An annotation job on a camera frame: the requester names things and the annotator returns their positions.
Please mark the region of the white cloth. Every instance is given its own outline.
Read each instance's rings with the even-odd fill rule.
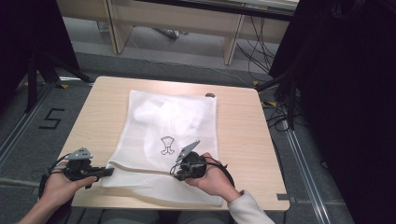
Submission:
[[[196,140],[193,150],[218,159],[217,99],[131,91],[128,117],[120,141],[108,161],[113,176],[104,187],[128,187],[134,193],[174,203],[221,206],[222,199],[169,175],[181,149]]]

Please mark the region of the black cable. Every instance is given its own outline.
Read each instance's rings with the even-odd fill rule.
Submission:
[[[251,20],[251,23],[253,25],[254,32],[256,33],[257,42],[260,43],[260,46],[262,47],[262,55],[264,56],[264,60],[265,60],[266,64],[269,65],[269,67],[266,67],[267,70],[269,71],[271,69],[272,65],[271,65],[271,63],[270,63],[270,61],[268,59],[268,55],[265,53],[265,50],[267,49],[267,51],[269,53],[271,53],[273,56],[275,56],[275,55],[264,44],[264,39],[263,39],[263,37],[264,37],[264,34],[263,34],[264,18],[261,19],[262,26],[261,26],[261,29],[260,29],[260,34],[257,32],[256,26],[254,25],[253,17],[250,17],[250,20]]]
[[[241,46],[239,46],[239,44],[237,43],[236,46],[242,51],[242,53],[249,59],[248,62],[248,71],[250,73],[250,62],[254,62],[257,66],[260,67],[260,69],[264,72],[266,72],[268,74],[269,70],[262,64],[259,62],[259,60],[255,59],[254,57],[252,57],[251,55],[249,55],[246,51],[244,51]]]

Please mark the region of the black controller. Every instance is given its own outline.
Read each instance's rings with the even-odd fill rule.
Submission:
[[[179,181],[187,178],[201,178],[206,173],[207,165],[214,165],[218,167],[228,178],[230,183],[235,187],[233,177],[227,171],[227,165],[223,166],[218,161],[212,159],[214,162],[206,161],[204,156],[199,156],[196,152],[190,152],[180,163],[180,170],[174,175]]]

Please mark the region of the black stand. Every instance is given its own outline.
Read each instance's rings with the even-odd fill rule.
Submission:
[[[46,52],[36,52],[32,53],[29,58],[28,65],[28,104],[26,106],[25,112],[28,113],[35,106],[37,100],[37,78],[36,71],[38,70],[41,76],[47,83],[57,83],[59,81],[59,77],[55,71],[54,65],[57,64],[61,66],[64,70],[68,71],[70,74],[75,77],[80,78],[84,82],[93,82],[89,77],[82,74],[76,69],[73,69],[66,63],[63,63],[61,60],[56,58],[55,56],[46,53]]]

